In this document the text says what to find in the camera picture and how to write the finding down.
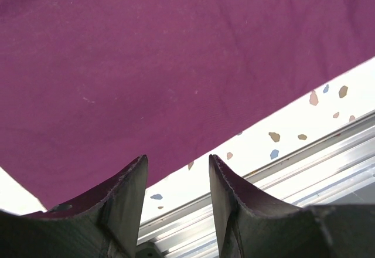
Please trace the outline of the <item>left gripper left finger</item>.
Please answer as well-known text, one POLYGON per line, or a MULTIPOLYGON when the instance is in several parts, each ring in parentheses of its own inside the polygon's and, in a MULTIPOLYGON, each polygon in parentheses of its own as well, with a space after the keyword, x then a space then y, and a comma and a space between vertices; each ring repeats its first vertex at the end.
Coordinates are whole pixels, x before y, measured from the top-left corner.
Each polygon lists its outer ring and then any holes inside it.
POLYGON ((148 177, 142 155, 47 212, 1 212, 1 257, 135 257, 148 177))

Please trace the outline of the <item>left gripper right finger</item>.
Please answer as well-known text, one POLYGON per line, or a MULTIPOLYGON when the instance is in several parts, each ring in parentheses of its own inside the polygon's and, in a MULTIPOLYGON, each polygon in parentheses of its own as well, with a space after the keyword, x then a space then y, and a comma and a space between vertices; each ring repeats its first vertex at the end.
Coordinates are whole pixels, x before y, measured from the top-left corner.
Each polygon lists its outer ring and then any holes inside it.
POLYGON ((374 257, 374 205, 286 203, 209 157, 220 257, 374 257))

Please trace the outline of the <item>purple cloth wrap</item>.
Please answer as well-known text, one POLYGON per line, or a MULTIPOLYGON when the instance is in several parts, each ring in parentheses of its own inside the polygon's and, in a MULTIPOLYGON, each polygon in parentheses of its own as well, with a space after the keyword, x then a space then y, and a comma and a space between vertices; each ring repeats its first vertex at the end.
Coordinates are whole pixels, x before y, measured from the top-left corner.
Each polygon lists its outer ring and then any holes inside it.
POLYGON ((374 56, 374 0, 1 0, 1 167, 47 207, 154 184, 374 56))

